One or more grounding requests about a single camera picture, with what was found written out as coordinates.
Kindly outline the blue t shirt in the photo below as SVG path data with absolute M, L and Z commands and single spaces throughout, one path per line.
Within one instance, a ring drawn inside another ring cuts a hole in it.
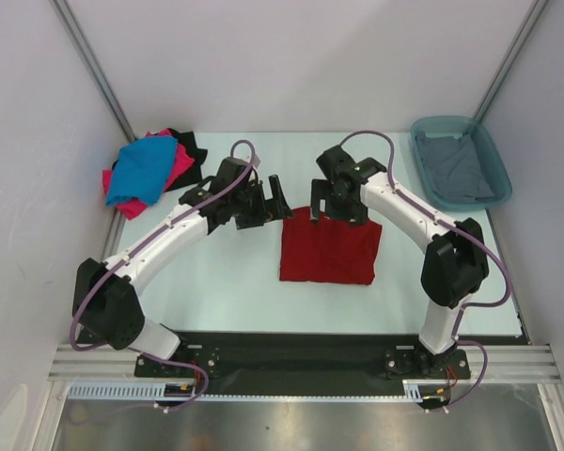
M 137 199 L 151 206 L 160 198 L 175 161 L 178 142 L 171 136 L 148 136 L 119 151 L 106 194 L 106 205 Z

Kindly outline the aluminium corner post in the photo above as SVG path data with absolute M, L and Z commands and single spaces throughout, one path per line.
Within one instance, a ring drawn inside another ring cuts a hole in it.
M 483 122 L 491 111 L 527 43 L 530 41 L 537 29 L 537 26 L 540 24 L 541 19 L 552 4 L 553 1 L 551 0 L 535 0 L 532 2 L 515 34 L 514 39 L 509 45 L 506 54 L 502 58 L 497 71 L 495 72 L 487 90 L 485 91 L 485 94 L 473 114 L 473 119 L 475 121 Z
M 121 107 L 115 90 L 112 88 L 99 58 L 96 56 L 86 33 L 74 13 L 70 2 L 66 0 L 50 0 L 55 14 L 61 22 L 74 49 L 83 62 L 91 80 L 97 87 L 102 100 L 106 104 L 119 130 L 128 142 L 136 139 L 133 128 Z

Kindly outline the left aluminium corner post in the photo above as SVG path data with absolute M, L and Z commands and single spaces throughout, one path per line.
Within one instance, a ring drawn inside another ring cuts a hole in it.
M 83 62 L 91 80 L 97 87 L 102 100 L 106 104 L 119 130 L 128 142 L 136 139 L 133 128 L 121 107 L 115 90 L 112 88 L 99 58 L 96 56 L 86 33 L 74 13 L 70 2 L 66 0 L 50 0 L 55 14 L 61 22 L 74 49 Z

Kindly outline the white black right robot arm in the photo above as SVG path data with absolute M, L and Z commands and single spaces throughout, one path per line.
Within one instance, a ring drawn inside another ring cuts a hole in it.
M 363 226 L 375 211 L 398 227 L 424 256 L 420 284 L 429 298 L 415 353 L 415 367 L 436 377 L 448 366 L 455 348 L 454 326 L 459 309 L 477 292 L 489 274 L 485 252 L 472 237 L 483 240 L 479 223 L 454 221 L 432 213 L 422 199 L 402 189 L 390 170 L 372 158 L 357 162 L 342 147 L 323 152 L 316 164 L 323 179 L 311 182 L 310 215 L 325 216 L 349 226 Z

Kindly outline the red t shirt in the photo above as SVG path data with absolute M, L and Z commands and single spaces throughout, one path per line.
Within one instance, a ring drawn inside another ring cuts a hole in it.
M 383 227 L 370 220 L 352 227 L 325 216 L 315 222 L 310 213 L 310 208 L 301 207 L 283 221 L 279 279 L 371 285 Z

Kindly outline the right aluminium corner post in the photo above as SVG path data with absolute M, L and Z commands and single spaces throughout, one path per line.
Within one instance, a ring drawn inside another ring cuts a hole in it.
M 553 1 L 551 0 L 535 0 L 532 2 L 515 34 L 514 39 L 509 45 L 506 54 L 502 58 L 497 71 L 495 72 L 487 90 L 485 91 L 485 94 L 473 114 L 473 119 L 475 121 L 483 122 L 491 111 L 527 43 L 530 41 L 537 29 L 537 26 L 540 24 L 541 19 L 552 4 Z

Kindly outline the grey t shirt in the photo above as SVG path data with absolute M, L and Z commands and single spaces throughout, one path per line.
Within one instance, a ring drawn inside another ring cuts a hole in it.
M 494 196 L 469 135 L 428 137 L 418 132 L 415 143 L 432 191 L 440 198 L 472 204 Z

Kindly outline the teal plastic basket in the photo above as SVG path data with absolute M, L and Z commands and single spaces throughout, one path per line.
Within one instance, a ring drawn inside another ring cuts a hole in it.
M 452 136 L 460 138 L 463 135 L 469 135 L 475 144 L 483 175 L 491 186 L 494 196 L 472 204 L 460 204 L 445 201 L 435 194 L 424 172 L 419 149 L 415 143 L 415 136 L 418 132 L 423 132 L 428 137 Z M 423 117 L 413 123 L 410 134 L 413 141 L 413 154 L 417 172 L 424 193 L 434 207 L 450 211 L 486 210 L 502 205 L 511 198 L 512 186 L 508 172 L 492 137 L 481 123 L 463 116 Z

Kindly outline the aluminium front frame rail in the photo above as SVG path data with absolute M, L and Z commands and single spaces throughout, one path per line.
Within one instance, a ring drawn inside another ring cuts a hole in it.
M 485 383 L 561 382 L 549 346 L 487 346 Z M 135 381 L 137 354 L 131 350 L 100 348 L 78 352 L 69 345 L 57 348 L 48 373 L 49 381 Z

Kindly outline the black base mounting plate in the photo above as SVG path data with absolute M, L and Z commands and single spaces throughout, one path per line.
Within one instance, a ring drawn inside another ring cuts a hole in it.
M 183 332 L 174 364 L 139 356 L 135 381 L 190 381 L 205 372 L 208 394 L 398 395 L 400 383 L 472 381 L 478 345 L 525 346 L 523 335 L 468 335 L 438 357 L 413 334 L 286 334 Z

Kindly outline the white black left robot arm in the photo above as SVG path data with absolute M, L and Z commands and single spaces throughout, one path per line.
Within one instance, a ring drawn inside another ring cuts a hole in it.
M 99 345 L 134 350 L 156 358 L 166 374 L 176 376 L 189 364 L 180 336 L 149 319 L 140 296 L 152 279 L 182 250 L 233 221 L 237 229 L 264 226 L 292 215 L 278 176 L 263 191 L 253 165 L 227 157 L 215 175 L 184 193 L 172 211 L 147 235 L 104 261 L 80 264 L 75 282 L 70 341 L 76 329 L 92 333 Z

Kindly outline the black folded t shirt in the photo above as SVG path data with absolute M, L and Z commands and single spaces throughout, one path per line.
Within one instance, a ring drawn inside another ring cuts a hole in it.
M 208 151 L 197 146 L 195 135 L 192 132 L 178 132 L 171 128 L 165 128 L 162 131 L 170 132 L 185 147 L 187 154 L 195 159 L 191 168 L 178 176 L 166 191 L 171 190 L 174 186 L 186 186 L 199 182 L 202 178 L 201 165 L 205 163 Z

